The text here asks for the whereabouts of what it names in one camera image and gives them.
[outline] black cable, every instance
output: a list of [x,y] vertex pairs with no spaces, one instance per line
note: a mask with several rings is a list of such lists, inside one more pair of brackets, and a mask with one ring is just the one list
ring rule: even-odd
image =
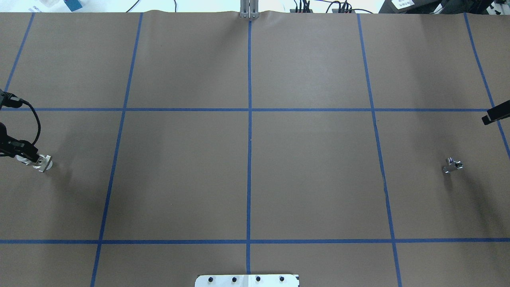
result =
[[329,9],[331,8],[331,5],[333,5],[334,3],[338,3],[338,9],[340,9],[340,5],[342,3],[340,3],[340,1],[333,1],[333,2],[329,3],[329,6],[326,9],[326,13],[329,11]]
[[39,116],[35,112],[34,107],[32,107],[32,105],[29,102],[23,99],[21,101],[32,110],[32,113],[35,116],[35,120],[37,121],[37,135],[35,136],[35,140],[32,142],[32,145],[35,146],[35,143],[37,142],[37,140],[39,139],[39,135],[41,134],[41,121],[39,120]]
[[462,11],[462,10],[464,10],[463,12],[467,12],[469,2],[468,2],[468,0],[466,0],[464,3],[466,3],[466,4],[463,7],[457,8],[457,9],[455,9],[453,11],[448,11],[448,14],[455,14],[458,11]]
[[344,2],[344,4],[342,4],[342,7],[340,9],[338,9],[338,13],[344,13],[345,10],[347,10],[347,1]]
[[361,11],[365,11],[365,12],[368,12],[370,14],[373,14],[372,12],[370,12],[368,10],[365,10],[365,9],[349,9],[349,10],[346,10],[344,13],[347,13],[347,12],[350,12],[350,11],[355,11],[355,10],[361,10]]
[[137,1],[136,1],[136,2],[135,2],[132,6],[131,6],[131,8],[129,8],[129,9],[126,11],[126,13],[128,13],[129,11],[131,11],[131,9],[133,9],[133,7],[135,7],[135,6],[138,4],[138,2],[140,2],[140,0],[137,0]]
[[475,10],[476,14],[480,13],[478,10],[480,10],[480,5],[481,5],[482,0],[478,0],[478,1],[479,1],[478,6],[476,7],[476,10]]

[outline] table surface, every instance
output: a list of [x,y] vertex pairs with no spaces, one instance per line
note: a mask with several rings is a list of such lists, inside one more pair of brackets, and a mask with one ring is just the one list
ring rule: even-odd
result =
[[[508,100],[509,24],[0,14],[0,87],[55,161],[0,160],[0,285],[508,286],[510,121],[481,117]],[[0,121],[35,135],[27,108]]]

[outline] metal part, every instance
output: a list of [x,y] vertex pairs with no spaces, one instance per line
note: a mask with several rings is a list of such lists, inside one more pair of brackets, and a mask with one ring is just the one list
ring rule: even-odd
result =
[[31,160],[19,155],[16,155],[16,159],[21,161],[25,165],[31,165],[33,168],[37,169],[42,173],[51,169],[53,166],[52,157],[49,155],[39,154],[39,159],[36,162],[32,162]]
[[447,166],[443,167],[443,172],[445,174],[449,174],[453,171],[460,170],[464,168],[464,164],[460,160],[454,160],[449,157],[446,159]]
[[299,287],[299,275],[202,275],[195,287]]
[[241,0],[239,17],[242,19],[257,19],[259,17],[259,0]]

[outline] white sign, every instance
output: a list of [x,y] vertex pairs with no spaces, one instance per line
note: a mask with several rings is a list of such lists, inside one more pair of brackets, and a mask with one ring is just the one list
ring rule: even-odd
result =
[[413,0],[391,0],[391,3],[393,3],[397,9],[404,9],[414,5]]

